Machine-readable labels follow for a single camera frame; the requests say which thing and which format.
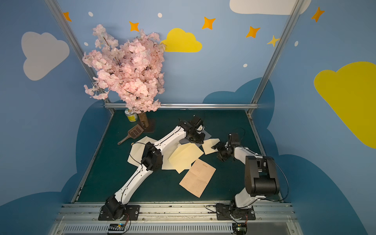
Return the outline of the yellow envelope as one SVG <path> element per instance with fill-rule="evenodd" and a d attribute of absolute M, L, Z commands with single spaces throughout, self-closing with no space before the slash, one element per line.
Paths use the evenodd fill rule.
<path fill-rule="evenodd" d="M 196 144 L 180 145 L 168 161 L 172 167 L 180 174 L 185 169 L 189 169 L 193 162 L 201 157 L 204 152 Z"/>

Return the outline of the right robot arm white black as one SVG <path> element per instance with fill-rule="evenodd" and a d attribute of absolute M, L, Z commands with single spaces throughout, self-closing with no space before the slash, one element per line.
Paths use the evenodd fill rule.
<path fill-rule="evenodd" d="M 280 184 L 274 159 L 242 146 L 237 133 L 229 134 L 228 142 L 218 142 L 210 147 L 218 151 L 219 160 L 224 162 L 233 158 L 245 166 L 244 189 L 235 195 L 231 209 L 249 209 L 256 201 L 279 194 Z"/>

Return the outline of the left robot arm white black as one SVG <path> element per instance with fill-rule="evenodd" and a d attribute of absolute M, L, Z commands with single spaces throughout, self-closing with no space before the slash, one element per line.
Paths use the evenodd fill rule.
<path fill-rule="evenodd" d="M 126 218 L 136 220 L 138 216 L 133 216 L 127 211 L 129 209 L 128 203 L 145 179 L 162 167 L 165 150 L 179 143 L 182 139 L 187 139 L 193 144 L 203 144 L 204 128 L 203 120 L 194 116 L 190 121 L 180 121 L 170 133 L 155 143 L 145 143 L 138 168 L 116 193 L 106 199 L 105 204 L 100 209 L 98 220 L 113 221 L 126 220 Z"/>

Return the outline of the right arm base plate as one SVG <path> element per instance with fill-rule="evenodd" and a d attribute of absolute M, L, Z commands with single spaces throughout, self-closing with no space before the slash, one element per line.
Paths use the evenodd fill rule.
<path fill-rule="evenodd" d="M 256 220 L 253 207 L 237 208 L 235 205 L 217 203 L 215 205 L 217 220 Z"/>

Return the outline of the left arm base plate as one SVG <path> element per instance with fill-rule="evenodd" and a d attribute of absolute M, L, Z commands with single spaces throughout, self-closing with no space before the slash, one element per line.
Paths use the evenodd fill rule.
<path fill-rule="evenodd" d="M 100 209 L 98 216 L 99 221 L 126 221 L 130 219 L 137 221 L 139 217 L 140 206 L 139 205 L 122 205 L 117 209 L 109 209 L 107 205 L 104 205 Z"/>

